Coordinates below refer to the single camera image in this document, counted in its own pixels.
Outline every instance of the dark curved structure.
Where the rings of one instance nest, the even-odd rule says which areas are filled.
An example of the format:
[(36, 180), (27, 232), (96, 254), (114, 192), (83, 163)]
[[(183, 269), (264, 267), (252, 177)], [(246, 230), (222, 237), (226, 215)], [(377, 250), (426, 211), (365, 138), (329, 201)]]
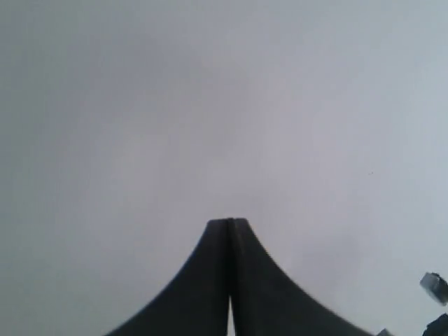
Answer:
[(229, 221), (234, 277), (230, 296), (238, 336), (368, 336), (293, 283), (246, 219)]
[(293, 283), (246, 219), (212, 220), (171, 283), (108, 336), (368, 336)]
[(168, 286), (108, 336), (227, 335), (228, 227), (211, 221)]

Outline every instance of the small gray object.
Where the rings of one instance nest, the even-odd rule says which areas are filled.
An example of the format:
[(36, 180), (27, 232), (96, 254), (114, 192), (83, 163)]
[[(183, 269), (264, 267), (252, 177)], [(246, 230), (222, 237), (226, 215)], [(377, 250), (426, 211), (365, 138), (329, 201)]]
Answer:
[(448, 303), (448, 283), (438, 273), (425, 273), (420, 286), (437, 303), (446, 306)]

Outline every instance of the dark gray object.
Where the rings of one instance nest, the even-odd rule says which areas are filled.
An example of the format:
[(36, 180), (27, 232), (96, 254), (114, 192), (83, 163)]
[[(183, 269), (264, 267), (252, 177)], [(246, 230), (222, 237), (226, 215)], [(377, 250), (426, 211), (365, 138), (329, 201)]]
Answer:
[(448, 283), (438, 273), (425, 273), (420, 285), (427, 294), (442, 306), (448, 303)]

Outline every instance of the narrow gap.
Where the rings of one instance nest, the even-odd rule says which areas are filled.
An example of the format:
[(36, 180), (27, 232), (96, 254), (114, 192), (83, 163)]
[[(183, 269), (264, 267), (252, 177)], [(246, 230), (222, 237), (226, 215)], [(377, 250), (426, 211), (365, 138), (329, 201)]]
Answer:
[(227, 335), (235, 336), (235, 325), (233, 324), (232, 301), (229, 301), (229, 323), (227, 325)]

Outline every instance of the small dark object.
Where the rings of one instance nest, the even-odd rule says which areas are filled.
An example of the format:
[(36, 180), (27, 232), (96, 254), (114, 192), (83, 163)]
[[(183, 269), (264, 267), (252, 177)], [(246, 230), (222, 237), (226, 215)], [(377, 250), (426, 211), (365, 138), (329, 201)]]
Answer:
[(392, 336), (392, 334), (387, 329), (383, 329), (377, 336)]
[(442, 306), (448, 303), (448, 283), (437, 273), (426, 273), (420, 285), (434, 301)]
[(443, 314), (438, 319), (427, 325), (423, 336), (447, 336), (448, 335), (448, 315)]

